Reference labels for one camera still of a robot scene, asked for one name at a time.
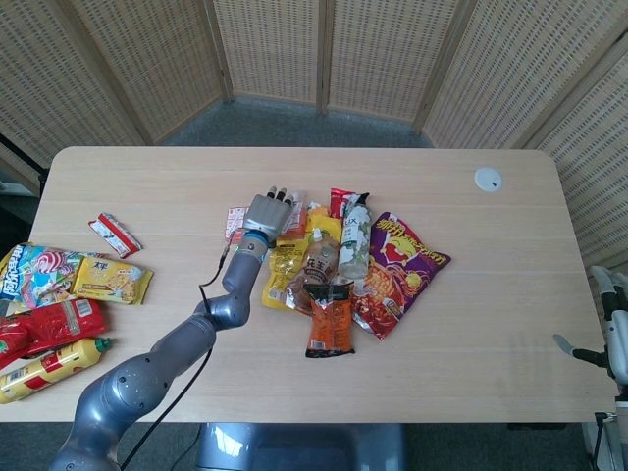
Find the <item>clear plastic bottle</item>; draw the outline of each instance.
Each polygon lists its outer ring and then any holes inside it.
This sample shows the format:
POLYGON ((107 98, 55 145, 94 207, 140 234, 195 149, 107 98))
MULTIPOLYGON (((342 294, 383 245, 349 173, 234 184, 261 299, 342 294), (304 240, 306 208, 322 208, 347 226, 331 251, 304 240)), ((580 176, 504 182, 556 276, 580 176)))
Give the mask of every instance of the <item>clear plastic bottle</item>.
POLYGON ((371 212, 366 207, 368 195, 361 194, 344 215, 338 271, 342 277, 350 280, 363 279, 369 270, 371 212))

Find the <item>small red candy wrapper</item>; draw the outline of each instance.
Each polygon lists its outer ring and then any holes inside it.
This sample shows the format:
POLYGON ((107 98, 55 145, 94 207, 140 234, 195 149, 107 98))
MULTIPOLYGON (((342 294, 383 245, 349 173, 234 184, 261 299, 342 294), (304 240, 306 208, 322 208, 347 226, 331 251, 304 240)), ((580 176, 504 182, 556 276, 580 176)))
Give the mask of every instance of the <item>small red candy wrapper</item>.
POLYGON ((111 245, 120 258, 127 258, 141 250, 141 244, 111 214, 100 213, 89 226, 111 245))
POLYGON ((344 205, 346 204, 345 197, 355 194, 355 191, 348 191, 346 189, 332 188, 330 192, 330 216, 336 219, 342 219, 344 217, 344 205))
POLYGON ((105 332, 96 301, 73 299, 0 318, 0 369, 24 356, 105 332))

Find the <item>wicker panel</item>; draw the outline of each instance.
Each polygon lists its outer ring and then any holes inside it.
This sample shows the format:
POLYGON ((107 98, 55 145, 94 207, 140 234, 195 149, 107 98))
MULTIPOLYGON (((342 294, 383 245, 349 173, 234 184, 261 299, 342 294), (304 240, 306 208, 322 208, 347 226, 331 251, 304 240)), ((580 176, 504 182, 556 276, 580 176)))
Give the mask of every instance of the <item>wicker panel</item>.
POLYGON ((628 262, 628 54, 540 148, 556 162, 585 265, 628 262))
POLYGON ((221 96, 196 2, 73 4, 154 140, 221 96))
POLYGON ((626 0, 480 0, 425 133, 438 147, 510 147, 627 12, 626 0))
POLYGON ((0 144, 0 170, 16 182, 23 184, 30 191, 38 194, 39 180, 37 172, 13 152, 0 144))
POLYGON ((412 121, 456 0, 337 0, 330 106, 412 121))
POLYGON ((235 94, 316 101, 318 1, 215 5, 235 94))
POLYGON ((41 166, 71 145, 140 144, 44 1, 0 6, 0 128, 41 166))

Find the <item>orange snack bag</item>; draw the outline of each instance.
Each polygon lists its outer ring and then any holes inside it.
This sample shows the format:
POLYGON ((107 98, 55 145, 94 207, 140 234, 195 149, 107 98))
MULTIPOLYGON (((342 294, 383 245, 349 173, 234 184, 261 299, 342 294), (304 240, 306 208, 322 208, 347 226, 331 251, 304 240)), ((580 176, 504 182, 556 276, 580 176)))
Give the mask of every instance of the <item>orange snack bag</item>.
POLYGON ((351 345, 351 284, 305 285, 312 302, 307 358, 355 353, 351 345))

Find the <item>rainbow candy bag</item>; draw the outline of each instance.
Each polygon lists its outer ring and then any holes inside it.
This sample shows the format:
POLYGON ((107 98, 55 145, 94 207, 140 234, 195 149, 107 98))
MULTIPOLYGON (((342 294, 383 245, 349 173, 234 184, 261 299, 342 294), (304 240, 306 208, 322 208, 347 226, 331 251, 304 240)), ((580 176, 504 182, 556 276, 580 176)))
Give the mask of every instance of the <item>rainbow candy bag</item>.
POLYGON ((0 262, 0 299, 34 309, 71 299, 70 287, 83 256, 42 245, 16 245, 0 262))

